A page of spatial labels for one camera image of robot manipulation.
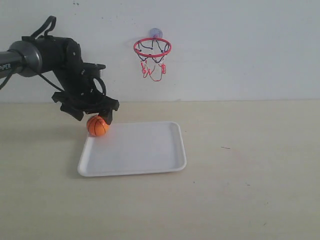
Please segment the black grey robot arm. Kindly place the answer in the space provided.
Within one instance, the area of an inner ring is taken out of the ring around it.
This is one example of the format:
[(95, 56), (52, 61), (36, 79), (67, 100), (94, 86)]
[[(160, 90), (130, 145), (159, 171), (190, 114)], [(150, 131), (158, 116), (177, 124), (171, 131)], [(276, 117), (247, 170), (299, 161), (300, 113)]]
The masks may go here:
[(25, 78), (39, 76), (57, 91), (52, 100), (60, 102), (60, 110), (76, 120), (98, 114), (110, 125), (118, 100), (107, 96), (100, 71), (104, 64), (83, 62), (80, 44), (71, 38), (41, 36), (22, 37), (0, 53), (0, 86), (18, 74)]

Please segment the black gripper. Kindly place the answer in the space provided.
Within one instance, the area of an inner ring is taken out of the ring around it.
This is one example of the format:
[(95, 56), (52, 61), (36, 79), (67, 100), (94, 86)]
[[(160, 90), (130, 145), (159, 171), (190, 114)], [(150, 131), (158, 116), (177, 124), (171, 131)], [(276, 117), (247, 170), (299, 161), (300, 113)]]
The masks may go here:
[(119, 109), (119, 101), (107, 96), (107, 89), (101, 79), (101, 70), (106, 65), (83, 63), (79, 69), (63, 66), (54, 70), (62, 86), (53, 94), (54, 102), (63, 103), (60, 110), (81, 121), (84, 113), (98, 113), (107, 125), (113, 121), (113, 111)]

